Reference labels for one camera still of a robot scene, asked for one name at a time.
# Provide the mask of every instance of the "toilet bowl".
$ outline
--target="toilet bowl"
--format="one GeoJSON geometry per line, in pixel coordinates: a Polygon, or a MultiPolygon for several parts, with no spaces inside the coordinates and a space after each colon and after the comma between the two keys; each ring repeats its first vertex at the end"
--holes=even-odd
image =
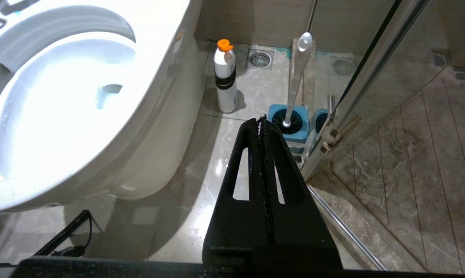
{"type": "Polygon", "coordinates": [[[0,8],[0,212],[163,188],[203,94],[202,0],[30,2],[0,8]]]}

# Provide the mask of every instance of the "toilet brush holder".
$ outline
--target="toilet brush holder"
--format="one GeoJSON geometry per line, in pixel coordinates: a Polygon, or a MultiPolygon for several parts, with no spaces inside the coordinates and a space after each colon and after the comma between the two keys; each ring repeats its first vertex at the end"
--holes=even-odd
{"type": "Polygon", "coordinates": [[[284,139],[289,146],[289,150],[292,153],[301,154],[304,151],[303,147],[291,147],[289,142],[297,144],[305,144],[308,139],[308,110],[303,106],[294,106],[293,113],[291,116],[291,127],[284,128],[282,122],[286,116],[287,105],[272,104],[268,108],[268,120],[277,127],[279,127],[284,139]]]}

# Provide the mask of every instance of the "toilet seat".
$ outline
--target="toilet seat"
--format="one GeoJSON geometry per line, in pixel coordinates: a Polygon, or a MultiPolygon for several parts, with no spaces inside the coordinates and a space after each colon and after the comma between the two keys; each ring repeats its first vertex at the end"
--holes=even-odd
{"type": "MultiPolygon", "coordinates": [[[[33,168],[15,178],[0,181],[0,211],[59,205],[62,202],[54,201],[56,196],[63,195],[66,196],[66,200],[75,200],[109,189],[109,182],[106,181],[118,178],[111,174],[115,167],[122,167],[117,158],[132,148],[133,138],[139,136],[142,127],[148,125],[146,120],[159,108],[162,94],[152,94],[148,91],[151,85],[159,85],[153,83],[166,54],[178,42],[178,39],[175,39],[176,31],[182,23],[189,4],[189,0],[168,0],[153,2],[151,8],[143,9],[141,2],[137,0],[125,2],[49,0],[37,2],[20,14],[6,17],[8,23],[0,30],[0,63],[12,72],[16,72],[22,66],[15,67],[19,64],[17,61],[21,60],[19,55],[24,54],[15,55],[10,50],[16,42],[20,41],[14,36],[17,36],[19,31],[25,30],[29,19],[38,15],[52,16],[52,11],[58,12],[60,16],[64,14],[67,17],[75,17],[79,24],[73,27],[73,33],[106,31],[133,39],[136,44],[135,58],[130,69],[131,76],[120,92],[132,95],[127,104],[131,111],[128,112],[127,120],[119,123],[120,127],[114,132],[112,139],[105,146],[100,146],[97,156],[86,161],[85,164],[78,165],[72,173],[67,174],[64,168],[51,168],[49,172],[33,168]],[[81,10],[86,14],[79,15],[81,10]],[[99,24],[87,24],[90,21],[98,21],[99,24]]],[[[49,28],[35,30],[33,34],[44,34],[42,38],[46,39],[32,42],[25,48],[35,52],[35,48],[45,47],[46,42],[49,42],[47,44],[49,45],[52,41],[59,41],[69,35],[69,28],[60,28],[60,30],[68,34],[61,34],[58,30],[56,35],[49,28]]]]}

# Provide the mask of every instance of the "spray bottle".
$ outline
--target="spray bottle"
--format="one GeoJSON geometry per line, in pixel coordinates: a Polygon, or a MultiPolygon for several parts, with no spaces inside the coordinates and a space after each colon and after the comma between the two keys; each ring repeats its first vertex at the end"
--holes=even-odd
{"type": "Polygon", "coordinates": [[[238,105],[238,90],[236,88],[236,58],[232,46],[227,39],[217,42],[214,55],[215,86],[219,109],[231,113],[238,105]]]}

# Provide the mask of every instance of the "second floor drain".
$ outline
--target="second floor drain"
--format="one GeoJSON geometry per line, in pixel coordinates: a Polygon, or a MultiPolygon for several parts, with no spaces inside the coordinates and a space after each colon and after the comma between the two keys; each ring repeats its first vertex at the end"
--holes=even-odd
{"type": "Polygon", "coordinates": [[[271,70],[272,69],[273,51],[261,51],[250,49],[248,59],[246,60],[247,68],[271,70]]]}

